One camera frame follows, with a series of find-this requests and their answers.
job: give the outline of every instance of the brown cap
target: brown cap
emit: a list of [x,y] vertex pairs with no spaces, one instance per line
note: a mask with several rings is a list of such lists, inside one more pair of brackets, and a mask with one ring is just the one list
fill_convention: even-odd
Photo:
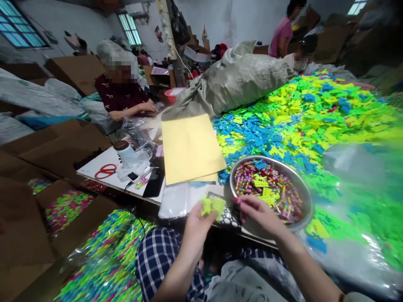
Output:
[[124,150],[129,147],[129,143],[127,141],[118,141],[113,144],[113,148],[117,151]]

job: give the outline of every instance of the pink shirt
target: pink shirt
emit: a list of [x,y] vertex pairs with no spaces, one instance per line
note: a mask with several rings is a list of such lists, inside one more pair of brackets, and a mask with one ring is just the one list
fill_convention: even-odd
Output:
[[281,19],[280,24],[277,26],[274,32],[273,40],[270,45],[269,56],[280,58],[280,51],[278,49],[280,40],[285,38],[285,49],[287,49],[292,37],[293,30],[291,27],[291,21],[287,16],[285,16],[283,19]]

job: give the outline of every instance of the air conditioner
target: air conditioner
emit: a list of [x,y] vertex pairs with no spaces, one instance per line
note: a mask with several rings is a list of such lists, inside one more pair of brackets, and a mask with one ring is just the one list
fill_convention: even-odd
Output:
[[129,4],[126,5],[125,8],[127,13],[131,15],[134,19],[147,16],[147,13],[144,11],[143,5],[141,3]]

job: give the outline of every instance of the pile of plastic parts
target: pile of plastic parts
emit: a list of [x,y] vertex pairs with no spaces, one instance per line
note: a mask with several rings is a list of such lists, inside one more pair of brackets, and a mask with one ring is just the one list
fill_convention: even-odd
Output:
[[126,210],[115,210],[69,261],[81,268],[61,289],[55,301],[142,301],[135,277],[137,248],[155,225]]
[[[227,162],[227,169],[219,172],[219,182],[225,184],[234,164],[246,156],[264,155],[287,164],[307,183],[316,203],[314,219],[303,231],[303,239],[319,255],[317,259],[329,253],[329,239],[358,242],[369,250],[375,244],[379,249],[376,261],[383,263],[382,269],[400,273],[400,200],[385,192],[371,195],[364,189],[363,194],[357,194],[362,196],[360,200],[344,205],[354,210],[342,218],[318,205],[319,199],[328,204],[340,202],[340,179],[324,171],[322,165],[323,154],[330,146],[401,140],[403,136],[399,109],[390,106],[387,98],[377,99],[369,91],[342,82],[326,70],[297,76],[256,103],[212,120]],[[347,268],[343,273],[350,274]],[[393,282],[381,281],[380,287],[393,292]]]

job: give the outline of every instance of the finger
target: finger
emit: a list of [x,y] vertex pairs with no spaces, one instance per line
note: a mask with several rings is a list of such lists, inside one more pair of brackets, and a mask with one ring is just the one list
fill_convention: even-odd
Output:
[[248,205],[248,204],[245,203],[245,202],[242,202],[242,203],[239,205],[239,208],[241,209],[241,211],[242,211],[244,214],[246,214],[246,215],[252,217],[253,219],[257,220],[258,215],[259,215],[259,212],[258,212],[256,209],[254,209],[253,207],[251,207],[250,205]]
[[204,218],[203,225],[205,228],[207,228],[207,231],[214,223],[214,221],[217,219],[217,217],[218,217],[218,211],[213,211],[207,217]]
[[242,195],[238,197],[237,203],[247,203],[248,205],[258,209],[262,204],[262,200],[253,195]]
[[192,210],[189,213],[189,216],[193,217],[201,217],[201,213],[203,210],[203,203],[201,201],[198,201],[192,208]]

